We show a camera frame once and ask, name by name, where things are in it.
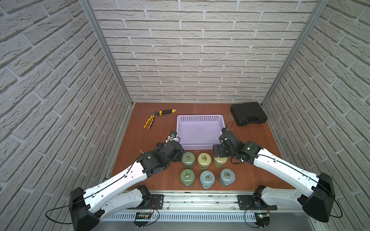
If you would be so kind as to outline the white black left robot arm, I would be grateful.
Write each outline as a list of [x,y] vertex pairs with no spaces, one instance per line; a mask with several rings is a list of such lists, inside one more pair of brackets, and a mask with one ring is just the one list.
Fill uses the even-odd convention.
[[69,196],[69,212],[75,231],[90,231],[103,218],[126,208],[149,203],[148,189],[140,185],[123,193],[131,186],[143,182],[166,170],[172,162],[179,162],[184,154],[176,141],[159,143],[151,152],[141,154],[127,169],[92,188],[78,187]]

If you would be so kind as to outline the blue-grey tea canister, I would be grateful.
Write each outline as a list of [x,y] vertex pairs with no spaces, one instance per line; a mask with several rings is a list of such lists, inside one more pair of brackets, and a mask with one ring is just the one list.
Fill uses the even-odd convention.
[[203,171],[200,175],[200,184],[204,189],[210,189],[215,183],[215,175],[211,171]]

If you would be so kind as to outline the dark green tea canister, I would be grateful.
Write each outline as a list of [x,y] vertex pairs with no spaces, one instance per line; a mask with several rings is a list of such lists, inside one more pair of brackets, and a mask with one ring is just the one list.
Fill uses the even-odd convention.
[[192,169],[195,161],[195,155],[192,152],[185,152],[182,156],[181,163],[185,169]]

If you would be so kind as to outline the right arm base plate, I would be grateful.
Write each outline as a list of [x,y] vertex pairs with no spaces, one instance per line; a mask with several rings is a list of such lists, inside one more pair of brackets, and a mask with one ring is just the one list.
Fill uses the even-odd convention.
[[238,205],[240,210],[277,210],[277,206],[269,206],[261,198],[253,195],[238,195]]

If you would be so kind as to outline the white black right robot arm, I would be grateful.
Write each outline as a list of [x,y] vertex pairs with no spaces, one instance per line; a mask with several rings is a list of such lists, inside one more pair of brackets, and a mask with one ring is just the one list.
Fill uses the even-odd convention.
[[221,130],[219,144],[213,151],[216,157],[229,157],[236,164],[248,163],[264,169],[294,187],[292,190],[275,189],[260,185],[254,191],[250,203],[255,209],[283,206],[302,209],[308,216],[320,222],[328,222],[335,202],[335,190],[330,175],[319,175],[301,169],[275,156],[261,145],[243,143],[227,128]]

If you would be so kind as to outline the yellow-green tea canister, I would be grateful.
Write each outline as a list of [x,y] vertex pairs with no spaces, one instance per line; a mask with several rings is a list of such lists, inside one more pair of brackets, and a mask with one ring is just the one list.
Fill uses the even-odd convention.
[[198,156],[198,168],[205,171],[209,168],[212,158],[208,153],[201,153]]
[[216,168],[223,168],[228,161],[228,157],[214,157],[213,164]]

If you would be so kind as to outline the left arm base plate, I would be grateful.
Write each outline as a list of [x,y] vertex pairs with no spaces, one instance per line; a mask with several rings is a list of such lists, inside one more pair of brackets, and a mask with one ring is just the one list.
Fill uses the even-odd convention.
[[144,208],[150,209],[155,208],[157,210],[162,210],[164,202],[163,194],[152,194],[149,198],[145,200]]

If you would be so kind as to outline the light blue tea canister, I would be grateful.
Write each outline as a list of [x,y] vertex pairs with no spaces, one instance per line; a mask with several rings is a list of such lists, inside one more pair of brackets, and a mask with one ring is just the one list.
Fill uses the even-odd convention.
[[229,187],[231,184],[235,182],[235,179],[236,179],[235,173],[231,169],[225,168],[220,173],[219,183],[223,187]]

